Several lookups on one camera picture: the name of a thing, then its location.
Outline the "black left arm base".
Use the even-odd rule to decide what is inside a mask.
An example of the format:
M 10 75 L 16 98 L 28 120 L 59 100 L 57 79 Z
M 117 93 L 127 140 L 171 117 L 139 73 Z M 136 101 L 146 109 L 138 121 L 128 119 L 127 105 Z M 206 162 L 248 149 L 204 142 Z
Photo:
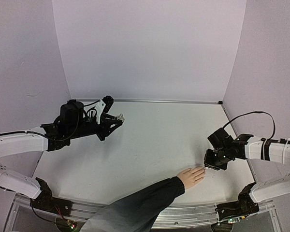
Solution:
M 66 199 L 53 197 L 50 187 L 44 180 L 38 177 L 35 180 L 38 182 L 41 192 L 35 199 L 30 200 L 30 205 L 34 209 L 60 214 L 64 217 L 70 216 L 73 203 Z

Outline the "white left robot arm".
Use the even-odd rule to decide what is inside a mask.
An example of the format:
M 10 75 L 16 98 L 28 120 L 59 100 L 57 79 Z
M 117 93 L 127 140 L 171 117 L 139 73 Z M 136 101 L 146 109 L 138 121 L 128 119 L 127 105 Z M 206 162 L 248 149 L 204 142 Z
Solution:
M 112 132 L 122 126 L 122 114 L 112 116 L 108 112 L 114 103 L 111 96 L 88 104 L 86 110 L 82 102 L 68 100 L 60 108 L 59 116 L 53 123 L 42 124 L 44 133 L 32 130 L 0 133 L 0 158 L 29 152 L 52 152 L 71 144 L 71 140 L 97 135 L 104 141 Z M 39 178 L 22 175 L 8 170 L 0 163 L 0 188 L 20 193 L 36 200 L 45 211 L 56 206 L 52 191 Z

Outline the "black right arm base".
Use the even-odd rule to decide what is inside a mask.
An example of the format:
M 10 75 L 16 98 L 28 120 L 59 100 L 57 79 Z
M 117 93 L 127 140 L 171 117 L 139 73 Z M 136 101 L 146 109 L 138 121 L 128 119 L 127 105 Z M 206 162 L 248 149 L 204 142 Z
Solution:
M 258 203 L 254 203 L 248 193 L 239 194 L 237 201 L 218 204 L 215 209 L 219 221 L 246 217 L 259 212 L 259 210 Z

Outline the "mannequin hand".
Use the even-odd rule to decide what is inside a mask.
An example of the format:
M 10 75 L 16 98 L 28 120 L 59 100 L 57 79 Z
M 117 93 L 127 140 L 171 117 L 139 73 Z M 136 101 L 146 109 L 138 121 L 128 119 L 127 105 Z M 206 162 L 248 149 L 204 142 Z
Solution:
M 185 189 L 190 189 L 203 181 L 205 177 L 204 167 L 188 168 L 181 171 L 177 177 L 182 181 Z

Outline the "dark sleeved forearm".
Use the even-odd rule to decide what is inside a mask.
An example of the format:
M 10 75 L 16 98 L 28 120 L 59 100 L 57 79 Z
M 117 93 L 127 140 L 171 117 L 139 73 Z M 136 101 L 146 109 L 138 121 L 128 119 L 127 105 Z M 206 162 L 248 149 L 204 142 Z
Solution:
M 185 193 L 178 177 L 168 178 L 98 210 L 82 232 L 148 232 L 161 211 Z

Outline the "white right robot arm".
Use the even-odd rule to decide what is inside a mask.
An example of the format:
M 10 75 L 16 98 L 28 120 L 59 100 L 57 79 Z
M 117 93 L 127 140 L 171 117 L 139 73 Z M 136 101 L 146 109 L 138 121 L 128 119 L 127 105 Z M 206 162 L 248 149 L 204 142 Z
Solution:
M 240 134 L 233 138 L 223 128 L 208 136 L 212 145 L 206 151 L 204 165 L 214 170 L 226 170 L 228 163 L 246 160 L 267 169 L 265 177 L 248 187 L 249 199 L 254 203 L 290 194 L 290 139 L 265 139 L 252 134 Z

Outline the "glitter nail polish bottle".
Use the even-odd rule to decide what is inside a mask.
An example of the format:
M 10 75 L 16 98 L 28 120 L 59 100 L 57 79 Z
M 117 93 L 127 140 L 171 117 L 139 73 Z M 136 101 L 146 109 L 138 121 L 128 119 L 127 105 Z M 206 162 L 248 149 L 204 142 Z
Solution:
M 119 114 L 119 115 L 117 115 L 117 116 L 116 116 L 116 120 L 121 120 L 122 122 L 124 122 L 124 121 L 125 121 L 125 119 L 124 119 L 124 115 L 123 115 L 123 114 Z

